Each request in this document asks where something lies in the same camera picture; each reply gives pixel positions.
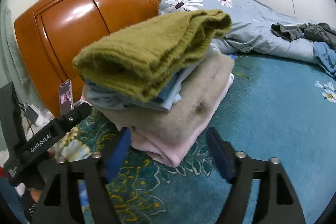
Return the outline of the left hand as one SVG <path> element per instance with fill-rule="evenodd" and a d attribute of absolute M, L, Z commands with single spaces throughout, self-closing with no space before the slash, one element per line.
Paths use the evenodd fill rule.
<path fill-rule="evenodd" d="M 42 159 L 41 162 L 32 164 L 25 170 L 23 184 L 26 189 L 21 197 L 21 203 L 24 211 L 29 217 L 33 215 L 42 190 L 45 187 L 49 176 L 52 175 L 56 164 L 57 161 L 55 160 L 54 154 L 49 153 L 49 155 Z"/>

